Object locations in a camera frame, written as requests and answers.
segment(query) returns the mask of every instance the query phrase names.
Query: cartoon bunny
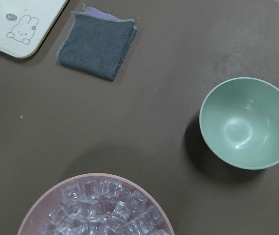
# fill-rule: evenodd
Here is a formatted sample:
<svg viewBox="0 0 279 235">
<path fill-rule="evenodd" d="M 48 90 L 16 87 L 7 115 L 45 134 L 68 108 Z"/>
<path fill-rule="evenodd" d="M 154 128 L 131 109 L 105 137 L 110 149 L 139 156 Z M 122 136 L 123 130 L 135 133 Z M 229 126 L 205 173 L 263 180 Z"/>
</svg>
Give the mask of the cartoon bunny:
<svg viewBox="0 0 279 235">
<path fill-rule="evenodd" d="M 35 33 L 38 21 L 37 17 L 24 15 L 6 36 L 28 45 Z"/>
</svg>

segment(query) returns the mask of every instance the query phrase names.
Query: gray towel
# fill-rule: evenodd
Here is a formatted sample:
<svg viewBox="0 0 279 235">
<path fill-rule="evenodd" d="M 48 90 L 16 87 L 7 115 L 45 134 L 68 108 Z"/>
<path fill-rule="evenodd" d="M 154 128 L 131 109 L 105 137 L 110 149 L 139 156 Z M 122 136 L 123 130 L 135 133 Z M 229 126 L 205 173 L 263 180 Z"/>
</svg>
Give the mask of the gray towel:
<svg viewBox="0 0 279 235">
<path fill-rule="evenodd" d="M 74 23 L 57 60 L 113 81 L 136 35 L 135 21 L 121 20 L 93 7 L 72 14 Z"/>
</svg>

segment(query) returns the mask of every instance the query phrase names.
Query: ice cube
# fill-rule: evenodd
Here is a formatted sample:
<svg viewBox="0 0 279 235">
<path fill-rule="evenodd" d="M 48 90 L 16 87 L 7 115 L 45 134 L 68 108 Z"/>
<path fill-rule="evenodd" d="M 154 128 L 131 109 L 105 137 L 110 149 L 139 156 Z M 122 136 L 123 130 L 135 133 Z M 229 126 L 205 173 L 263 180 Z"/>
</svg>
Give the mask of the ice cube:
<svg viewBox="0 0 279 235">
<path fill-rule="evenodd" d="M 109 217 L 117 205 L 117 200 L 114 198 L 100 197 L 97 214 L 106 214 Z"/>
<path fill-rule="evenodd" d="M 111 216 L 108 219 L 108 229 L 109 232 L 112 231 L 113 234 L 118 233 L 121 230 L 121 227 L 125 224 L 125 221 L 115 217 L 115 216 Z"/>
<path fill-rule="evenodd" d="M 105 216 L 95 216 L 88 221 L 89 235 L 107 235 L 107 218 Z"/>
<path fill-rule="evenodd" d="M 63 227 L 67 228 L 70 232 L 75 232 L 77 235 L 87 234 L 88 232 L 87 219 L 76 213 L 68 217 Z"/>
<path fill-rule="evenodd" d="M 96 180 L 86 180 L 80 182 L 83 195 L 88 198 L 97 198 L 99 196 L 99 183 Z"/>
<path fill-rule="evenodd" d="M 90 218 L 97 213 L 97 207 L 99 202 L 96 200 L 88 200 L 88 199 L 83 199 L 79 201 L 79 210 L 78 213 L 81 216 Z"/>
<path fill-rule="evenodd" d="M 155 206 L 149 206 L 146 211 L 153 218 L 157 226 L 160 226 L 162 224 L 163 217 Z"/>
<path fill-rule="evenodd" d="M 130 195 L 131 195 L 131 190 L 129 188 L 122 186 L 119 199 L 123 202 L 126 202 Z"/>
<path fill-rule="evenodd" d="M 147 208 L 147 198 L 140 192 L 134 191 L 127 201 L 127 212 L 132 218 L 137 217 Z"/>
<path fill-rule="evenodd" d="M 107 179 L 99 182 L 100 194 L 105 197 L 118 197 L 122 184 L 120 181 Z"/>
<path fill-rule="evenodd" d="M 158 229 L 150 232 L 149 235 L 170 235 L 170 234 L 164 231 L 163 229 Z"/>
<path fill-rule="evenodd" d="M 51 220 L 48 220 L 39 231 L 39 235 L 54 235 L 55 229 L 56 225 Z"/>
<path fill-rule="evenodd" d="M 148 212 L 140 214 L 139 218 L 142 219 L 149 231 L 152 231 L 156 227 L 154 219 L 150 216 Z"/>
<path fill-rule="evenodd" d="M 67 205 L 74 200 L 78 200 L 81 197 L 81 188 L 79 184 L 70 185 L 60 190 L 62 196 L 62 202 Z"/>
<path fill-rule="evenodd" d="M 56 225 L 61 225 L 68 218 L 68 214 L 66 213 L 64 208 L 59 204 L 53 211 L 50 212 L 49 217 Z"/>
<path fill-rule="evenodd" d="M 112 216 L 115 216 L 123 221 L 128 221 L 130 214 L 127 212 L 126 204 L 122 201 L 118 201 L 117 205 L 112 212 Z"/>
<path fill-rule="evenodd" d="M 67 214 L 73 214 L 73 213 L 78 213 L 79 211 L 79 201 L 73 201 L 67 205 L 64 206 L 65 211 Z"/>
<path fill-rule="evenodd" d="M 74 231 L 70 231 L 67 228 L 57 228 L 54 235 L 77 235 Z"/>
<path fill-rule="evenodd" d="M 123 235 L 146 235 L 149 232 L 147 226 L 140 218 L 135 218 L 122 227 Z"/>
</svg>

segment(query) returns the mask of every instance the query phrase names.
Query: dark brown surface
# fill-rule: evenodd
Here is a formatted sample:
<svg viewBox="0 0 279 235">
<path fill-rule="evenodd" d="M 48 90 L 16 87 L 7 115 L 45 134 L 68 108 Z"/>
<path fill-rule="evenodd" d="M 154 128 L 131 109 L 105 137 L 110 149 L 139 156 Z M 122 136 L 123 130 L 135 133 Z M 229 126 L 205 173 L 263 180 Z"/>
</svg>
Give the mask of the dark brown surface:
<svg viewBox="0 0 279 235">
<path fill-rule="evenodd" d="M 79 0 L 32 57 L 0 52 L 0 235 L 15 234 L 53 185 L 91 172 L 144 188 L 177 235 L 278 235 L 279 165 L 249 171 L 222 162 L 204 144 L 198 114 L 206 94 L 230 78 L 279 88 L 279 3 L 88 4 L 138 26 L 114 82 L 56 62 Z"/>
</svg>

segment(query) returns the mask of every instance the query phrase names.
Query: pink plate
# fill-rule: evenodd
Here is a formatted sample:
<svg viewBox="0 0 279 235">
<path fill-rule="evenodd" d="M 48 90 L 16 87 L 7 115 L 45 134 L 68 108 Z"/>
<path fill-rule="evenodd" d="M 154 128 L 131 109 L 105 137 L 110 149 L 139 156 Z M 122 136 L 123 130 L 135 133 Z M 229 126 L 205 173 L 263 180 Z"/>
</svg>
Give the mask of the pink plate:
<svg viewBox="0 0 279 235">
<path fill-rule="evenodd" d="M 163 224 L 160 226 L 160 228 L 168 232 L 170 235 L 175 235 L 168 217 L 166 216 L 162 208 L 159 206 L 159 204 L 145 190 L 143 190 L 141 187 L 139 187 L 132 181 L 124 179 L 120 176 L 104 174 L 104 173 L 90 173 L 90 174 L 78 175 L 70 179 L 64 180 L 61 183 L 50 188 L 31 207 L 31 209 L 27 213 L 26 217 L 24 218 L 20 226 L 17 235 L 38 235 L 39 231 L 47 221 L 49 213 L 52 210 L 54 210 L 55 207 L 61 202 L 60 188 L 65 188 L 74 183 L 79 183 L 81 180 L 86 180 L 86 179 L 102 180 L 108 178 L 120 180 L 124 184 L 126 184 L 129 189 L 131 190 L 137 189 L 142 194 L 144 194 L 148 199 L 147 205 L 156 206 L 163 216 L 164 221 Z"/>
</svg>

